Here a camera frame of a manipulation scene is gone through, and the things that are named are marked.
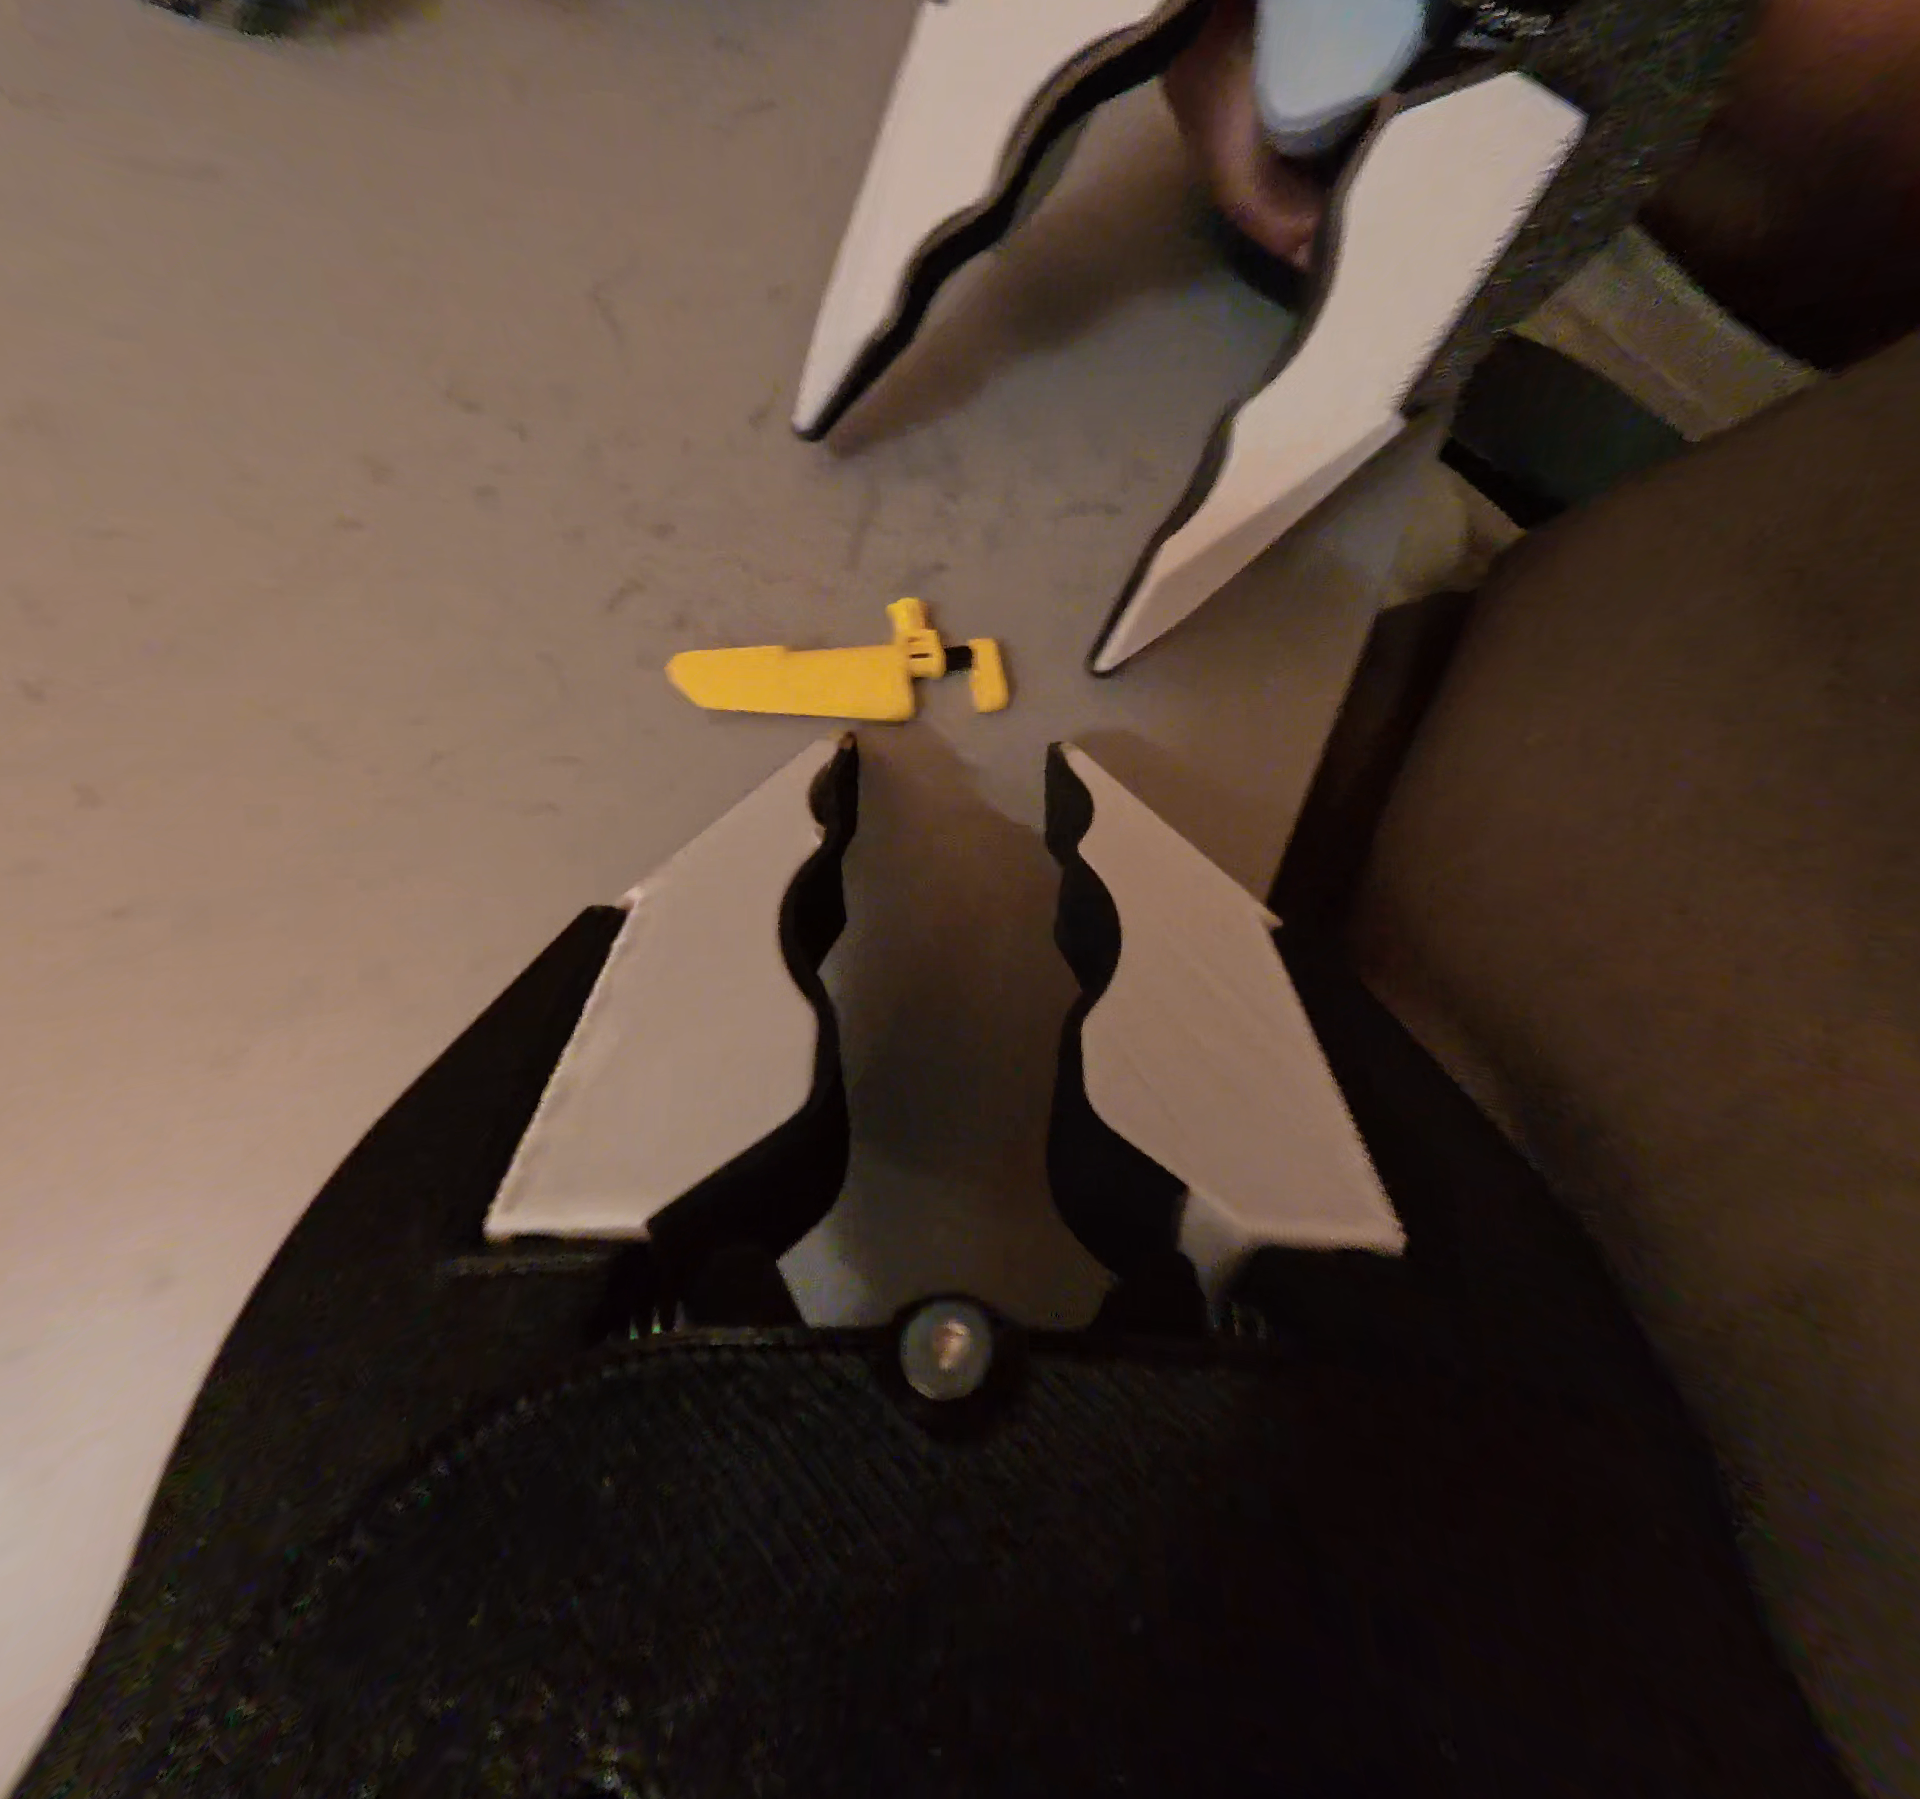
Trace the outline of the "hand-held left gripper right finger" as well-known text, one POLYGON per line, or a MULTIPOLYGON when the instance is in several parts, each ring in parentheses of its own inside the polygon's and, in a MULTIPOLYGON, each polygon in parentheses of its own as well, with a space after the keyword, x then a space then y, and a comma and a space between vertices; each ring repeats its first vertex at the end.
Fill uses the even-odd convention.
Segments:
POLYGON ((1081 746, 1044 762, 1071 973, 1046 1177, 1121 1281, 1207 1313, 1267 1253, 1401 1259, 1406 1229, 1285 963, 1280 921, 1081 746))

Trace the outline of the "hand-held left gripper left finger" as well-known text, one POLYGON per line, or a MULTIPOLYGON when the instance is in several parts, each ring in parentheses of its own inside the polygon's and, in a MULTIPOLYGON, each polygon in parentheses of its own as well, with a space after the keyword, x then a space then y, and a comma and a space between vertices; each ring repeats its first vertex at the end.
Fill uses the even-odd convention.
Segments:
POLYGON ((734 1245, 783 1259, 825 1221, 853 1135, 822 967, 857 822, 857 740, 818 740, 625 895, 490 1243, 640 1239, 689 1275, 734 1245))

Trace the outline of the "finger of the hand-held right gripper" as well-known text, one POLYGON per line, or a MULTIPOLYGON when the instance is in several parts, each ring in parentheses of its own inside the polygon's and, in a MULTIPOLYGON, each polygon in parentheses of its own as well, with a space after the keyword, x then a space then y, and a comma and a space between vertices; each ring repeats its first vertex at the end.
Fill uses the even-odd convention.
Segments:
POLYGON ((922 0, 834 252, 790 414, 827 438, 949 276, 1012 228, 1044 156, 1156 74, 1207 0, 922 0))
POLYGON ((1523 72, 1388 102, 1329 204, 1292 346, 1223 418, 1088 672, 1139 658, 1399 440, 1430 366, 1587 130, 1578 106, 1523 72))

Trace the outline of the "yellow plastic toy piece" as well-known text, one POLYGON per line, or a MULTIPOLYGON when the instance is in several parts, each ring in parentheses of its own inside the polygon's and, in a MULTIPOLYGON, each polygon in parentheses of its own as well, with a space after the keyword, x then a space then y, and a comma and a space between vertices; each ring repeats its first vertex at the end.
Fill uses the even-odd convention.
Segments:
POLYGON ((685 652, 666 662, 664 676, 685 700, 710 712, 855 724, 903 724, 918 712, 916 680, 894 646, 685 652))

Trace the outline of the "person's right forearm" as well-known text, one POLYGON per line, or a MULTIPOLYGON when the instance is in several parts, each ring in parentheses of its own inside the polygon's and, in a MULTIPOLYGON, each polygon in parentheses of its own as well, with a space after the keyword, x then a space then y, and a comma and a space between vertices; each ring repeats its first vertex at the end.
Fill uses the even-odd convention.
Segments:
POLYGON ((1693 160, 1647 208, 1693 280, 1799 362, 1919 322, 1919 0, 1767 0, 1693 160))

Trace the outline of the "person's brown shirt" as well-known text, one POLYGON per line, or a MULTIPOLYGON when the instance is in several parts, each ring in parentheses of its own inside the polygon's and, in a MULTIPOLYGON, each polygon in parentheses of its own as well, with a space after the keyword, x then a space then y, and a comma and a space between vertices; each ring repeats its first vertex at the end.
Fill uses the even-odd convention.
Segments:
POLYGON ((1352 933, 1594 1227, 1867 1795, 1916 1795, 1916 901, 1911 334, 1501 558, 1352 933))

